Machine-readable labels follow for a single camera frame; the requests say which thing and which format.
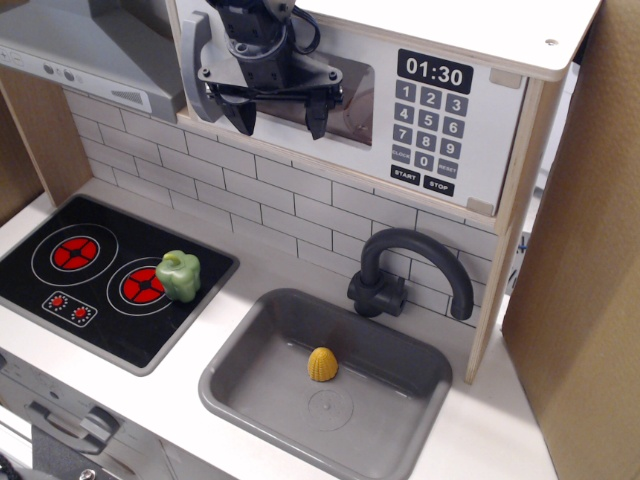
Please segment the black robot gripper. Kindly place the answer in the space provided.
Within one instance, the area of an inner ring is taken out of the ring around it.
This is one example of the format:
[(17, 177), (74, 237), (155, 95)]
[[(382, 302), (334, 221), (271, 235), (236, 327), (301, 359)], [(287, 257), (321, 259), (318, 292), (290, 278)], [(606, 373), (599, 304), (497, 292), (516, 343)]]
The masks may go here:
[(308, 131), (314, 140), (322, 138), (328, 103), (343, 102), (343, 74), (311, 57), (321, 40), (314, 17), (293, 1), (209, 5), (224, 28), (228, 57), (200, 67), (198, 78), (212, 93), (222, 94), (219, 105), (225, 117), (240, 133), (252, 136), (257, 116), (253, 99), (303, 102)]

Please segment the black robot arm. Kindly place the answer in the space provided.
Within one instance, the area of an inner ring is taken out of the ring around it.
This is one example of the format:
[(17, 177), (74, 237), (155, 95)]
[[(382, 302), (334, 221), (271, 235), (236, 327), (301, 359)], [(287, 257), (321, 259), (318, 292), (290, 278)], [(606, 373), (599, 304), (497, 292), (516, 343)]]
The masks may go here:
[(313, 139), (343, 101), (342, 72), (311, 57), (320, 43), (312, 15), (293, 1), (211, 1), (225, 30), (229, 60), (203, 66), (198, 80), (241, 133), (254, 132), (259, 102), (304, 106)]

